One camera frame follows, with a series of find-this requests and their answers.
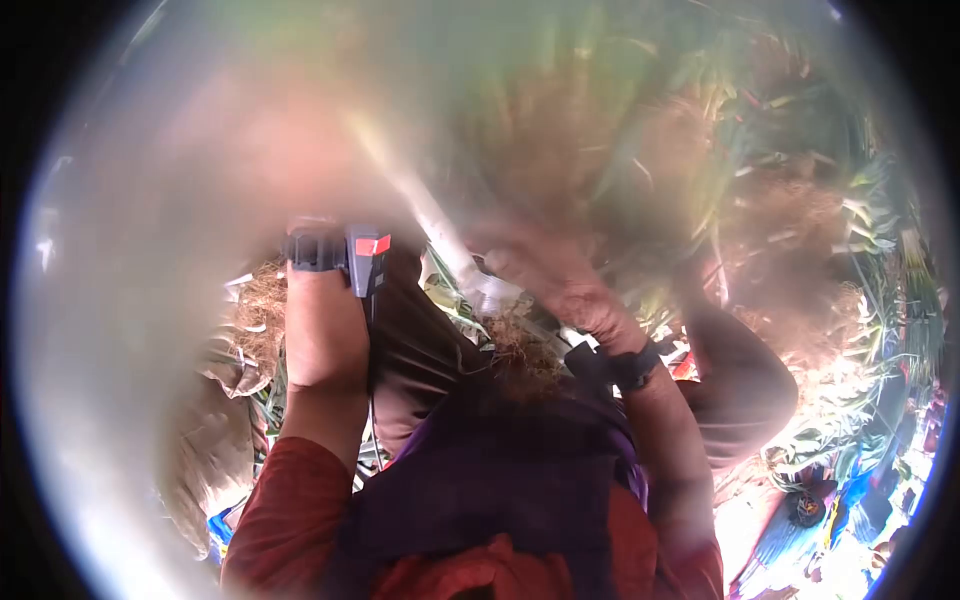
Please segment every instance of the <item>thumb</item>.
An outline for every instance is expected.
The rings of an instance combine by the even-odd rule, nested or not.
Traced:
[[[510,254],[506,250],[491,250],[484,254],[483,262],[491,271],[500,274],[509,269]]]

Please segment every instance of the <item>sleeve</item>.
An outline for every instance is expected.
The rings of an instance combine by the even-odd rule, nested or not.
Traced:
[[[264,591],[315,582],[350,502],[350,483],[323,446],[278,440],[230,541],[221,584]]]

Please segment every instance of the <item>clothing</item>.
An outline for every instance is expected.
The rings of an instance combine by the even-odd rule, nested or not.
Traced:
[[[489,372],[468,377],[390,469],[354,495],[322,578],[324,597],[369,598],[370,573],[495,534],[518,552],[563,557],[575,597],[616,597],[610,483],[637,497],[645,490],[626,418],[609,394],[574,390],[519,403],[499,391]]]
[[[225,583],[316,595],[351,500],[350,483],[351,474],[321,446],[300,438],[279,440],[230,542]],[[611,483],[609,502],[612,576],[620,598],[723,597],[715,542],[682,564],[666,564],[636,498]],[[411,556],[371,577],[374,598],[439,599],[482,586],[492,586],[496,598],[572,598],[561,557],[515,552],[502,535],[438,560]]]
[[[396,455],[468,373],[490,359],[422,292],[420,260],[391,248],[371,331],[376,434]],[[735,317],[706,302],[684,305],[700,382],[678,381],[714,470],[754,454],[793,417],[797,388],[779,358]]]

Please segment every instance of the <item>wrist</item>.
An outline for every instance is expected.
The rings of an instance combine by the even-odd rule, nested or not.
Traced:
[[[633,315],[616,300],[598,310],[595,323],[587,331],[611,356],[640,352],[649,339]]]

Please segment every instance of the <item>finger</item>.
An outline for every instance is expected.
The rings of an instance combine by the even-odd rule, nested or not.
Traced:
[[[526,259],[523,252],[496,249],[487,252],[484,264],[494,275],[524,289],[539,287],[533,280],[537,272],[534,265]]]

